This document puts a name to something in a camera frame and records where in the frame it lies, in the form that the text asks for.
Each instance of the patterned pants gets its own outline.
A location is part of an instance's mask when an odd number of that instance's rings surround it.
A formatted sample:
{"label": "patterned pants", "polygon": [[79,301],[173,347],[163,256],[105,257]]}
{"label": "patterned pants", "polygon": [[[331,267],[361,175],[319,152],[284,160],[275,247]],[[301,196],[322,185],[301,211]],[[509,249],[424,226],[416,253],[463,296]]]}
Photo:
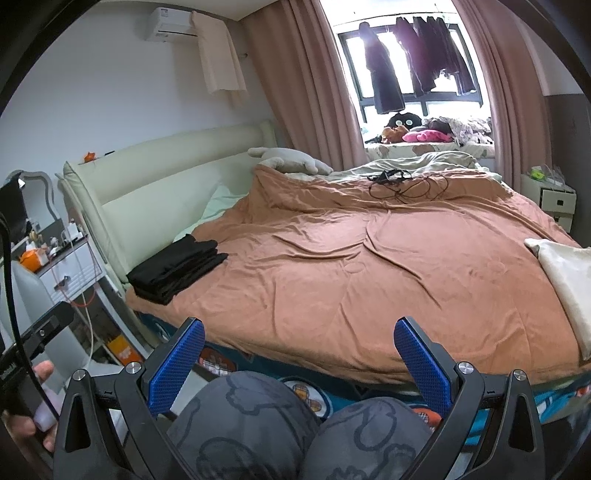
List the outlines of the patterned pants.
{"label": "patterned pants", "polygon": [[202,480],[396,480],[431,432],[393,398],[320,424],[284,384],[236,372],[207,384],[168,435]]}

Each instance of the metal screw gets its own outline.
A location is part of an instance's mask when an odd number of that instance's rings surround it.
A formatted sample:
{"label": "metal screw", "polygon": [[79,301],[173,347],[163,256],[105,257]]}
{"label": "metal screw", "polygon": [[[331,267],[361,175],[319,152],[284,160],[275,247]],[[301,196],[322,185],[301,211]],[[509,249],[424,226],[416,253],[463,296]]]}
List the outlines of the metal screw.
{"label": "metal screw", "polygon": [[461,362],[457,366],[458,370],[464,375],[470,375],[474,371],[474,366],[468,362]]}
{"label": "metal screw", "polygon": [[525,372],[519,369],[513,371],[513,376],[520,382],[523,382],[523,380],[527,379],[527,375],[525,374]]}
{"label": "metal screw", "polygon": [[80,381],[80,380],[82,380],[82,379],[83,379],[85,376],[86,376],[86,370],[83,370],[83,369],[81,369],[81,368],[80,368],[79,370],[76,370],[76,371],[74,372],[74,374],[72,375],[72,378],[73,378],[74,380],[76,380],[77,382],[79,382],[79,381]]}
{"label": "metal screw", "polygon": [[129,374],[136,374],[142,370],[142,364],[139,362],[131,362],[127,367],[125,367],[125,371]]}

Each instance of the charging cable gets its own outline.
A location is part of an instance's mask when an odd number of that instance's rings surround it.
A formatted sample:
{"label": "charging cable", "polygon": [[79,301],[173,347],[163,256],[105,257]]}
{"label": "charging cable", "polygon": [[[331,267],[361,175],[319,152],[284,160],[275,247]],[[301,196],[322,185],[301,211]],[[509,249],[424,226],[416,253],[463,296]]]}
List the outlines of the charging cable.
{"label": "charging cable", "polygon": [[33,382],[35,389],[41,395],[41,398],[47,405],[47,408],[56,420],[59,420],[60,415],[57,412],[53,403],[49,400],[47,393],[43,390],[41,382],[35,375],[31,361],[25,352],[25,347],[22,343],[21,332],[18,329],[17,311],[14,306],[14,293],[12,291],[12,265],[11,265],[11,249],[10,249],[10,229],[6,223],[6,218],[0,213],[0,236],[2,238],[2,253],[4,256],[4,288],[6,289],[6,303],[8,306],[8,317],[10,318],[10,325],[12,328],[12,335],[14,337],[14,343],[17,346],[18,353],[21,356],[22,364],[27,371],[27,375]]}

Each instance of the tangled wires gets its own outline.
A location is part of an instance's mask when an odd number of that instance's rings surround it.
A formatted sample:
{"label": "tangled wires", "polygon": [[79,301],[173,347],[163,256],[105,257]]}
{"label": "tangled wires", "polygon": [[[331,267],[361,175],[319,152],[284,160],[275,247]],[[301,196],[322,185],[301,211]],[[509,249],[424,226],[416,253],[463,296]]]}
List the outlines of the tangled wires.
{"label": "tangled wires", "polygon": [[[444,180],[444,186],[437,182],[437,178]],[[449,179],[440,173],[431,173],[420,179],[414,179],[408,170],[401,170],[400,168],[384,170],[376,177],[368,177],[368,180],[372,182],[369,186],[371,198],[376,200],[396,199],[405,205],[418,199],[430,202],[438,200],[449,188]],[[375,195],[373,190],[376,185],[386,187],[392,194],[386,196]]]}

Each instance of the hanging clothes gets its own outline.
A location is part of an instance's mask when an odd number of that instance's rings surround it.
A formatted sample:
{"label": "hanging clothes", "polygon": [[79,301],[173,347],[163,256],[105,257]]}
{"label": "hanging clothes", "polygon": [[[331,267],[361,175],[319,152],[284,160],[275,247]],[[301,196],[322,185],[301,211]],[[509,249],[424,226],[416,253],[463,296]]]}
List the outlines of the hanging clothes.
{"label": "hanging clothes", "polygon": [[434,79],[439,77],[439,74],[434,76],[434,67],[427,45],[403,17],[396,19],[394,35],[406,52],[414,94],[416,97],[423,96],[435,88]]}
{"label": "hanging clothes", "polygon": [[449,52],[438,26],[436,24],[434,26],[430,20],[434,20],[434,18],[428,17],[425,21],[422,17],[413,17],[413,27],[418,37],[426,45],[431,73],[433,79],[436,80],[449,63]]}
{"label": "hanging clothes", "polygon": [[404,110],[404,98],[390,60],[390,53],[367,22],[359,25],[359,36],[365,46],[365,62],[371,72],[375,109],[378,114]]}
{"label": "hanging clothes", "polygon": [[429,24],[433,24],[433,28],[439,32],[443,38],[444,45],[448,50],[449,65],[446,66],[445,71],[448,75],[453,75],[457,85],[457,92],[460,95],[465,95],[476,91],[474,80],[470,75],[470,70],[466,61],[457,47],[456,42],[453,41],[452,34],[449,28],[441,17],[435,20],[433,17],[427,19]]}

